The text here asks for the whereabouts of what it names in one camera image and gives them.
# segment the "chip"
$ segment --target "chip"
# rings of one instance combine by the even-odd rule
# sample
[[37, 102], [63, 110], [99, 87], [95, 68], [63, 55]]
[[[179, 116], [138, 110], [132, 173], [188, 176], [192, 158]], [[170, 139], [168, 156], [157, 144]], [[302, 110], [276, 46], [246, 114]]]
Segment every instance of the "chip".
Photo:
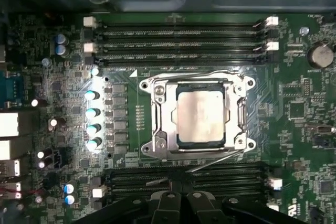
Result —
[[61, 90], [61, 83], [59, 81], [53, 82], [51, 85], [53, 91]]
[[112, 86], [112, 93], [124, 93], [126, 90], [125, 85], [117, 84]]
[[112, 100], [105, 100], [105, 105], [113, 105], [113, 101]]
[[72, 107], [72, 113], [74, 115], [78, 115], [78, 114], [80, 114], [80, 112], [81, 112], [80, 106], [74, 106], [74, 107]]
[[75, 77], [82, 77], [82, 72], [75, 72]]
[[127, 134], [126, 133], [116, 133], [114, 135], [114, 142], [116, 144], [127, 142]]
[[80, 62], [80, 60], [81, 60], [80, 55], [71, 56], [71, 61], [72, 62]]
[[87, 184], [89, 182], [88, 176], [79, 177], [80, 184]]
[[106, 111], [105, 116], [113, 116], [113, 112], [112, 111]]
[[127, 128], [127, 122], [126, 121], [115, 121], [114, 123], [114, 128], [116, 130], [124, 130]]
[[88, 168], [90, 166], [90, 161], [88, 159], [82, 159], [80, 161], [80, 167]]
[[334, 182], [333, 181], [321, 181], [320, 182], [320, 193], [331, 194], [334, 192]]
[[127, 145], [116, 145], [114, 147], [114, 153], [116, 154], [126, 154], [128, 151]]
[[126, 103], [125, 97], [113, 97], [112, 98], [114, 105], [124, 105]]
[[126, 117], [127, 113], [126, 110], [113, 110], [113, 115], [115, 118], [124, 118]]
[[80, 198], [80, 204], [83, 206], [87, 206], [89, 204], [88, 198]]

